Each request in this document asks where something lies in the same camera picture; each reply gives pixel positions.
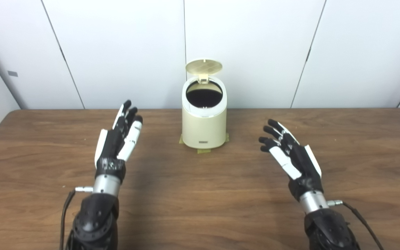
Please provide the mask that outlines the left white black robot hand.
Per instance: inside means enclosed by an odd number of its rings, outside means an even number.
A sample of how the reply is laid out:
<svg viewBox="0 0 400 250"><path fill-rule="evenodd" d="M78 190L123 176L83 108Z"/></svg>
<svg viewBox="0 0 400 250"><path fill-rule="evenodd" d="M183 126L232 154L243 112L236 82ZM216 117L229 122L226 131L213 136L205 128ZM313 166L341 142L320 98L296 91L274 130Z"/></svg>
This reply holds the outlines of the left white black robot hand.
<svg viewBox="0 0 400 250"><path fill-rule="evenodd" d="M137 114L138 108L125 101L116 114L111 129L102 129L95 151L95 178L112 176L120 183L126 175L126 162L130 158L140 136L143 117Z"/></svg>

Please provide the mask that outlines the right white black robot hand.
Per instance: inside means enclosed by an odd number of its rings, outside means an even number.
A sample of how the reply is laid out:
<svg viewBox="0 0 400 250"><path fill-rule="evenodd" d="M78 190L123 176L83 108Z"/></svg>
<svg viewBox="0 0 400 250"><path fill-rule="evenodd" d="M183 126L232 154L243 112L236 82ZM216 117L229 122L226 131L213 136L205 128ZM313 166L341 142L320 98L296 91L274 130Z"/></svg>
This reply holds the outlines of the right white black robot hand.
<svg viewBox="0 0 400 250"><path fill-rule="evenodd" d="M297 200L307 192L321 192L321 169L310 148L301 145L293 134L276 120L268 119L263 127L265 133L272 137L260 137L260 150L268 152L277 161L289 177L288 187L291 195Z"/></svg>

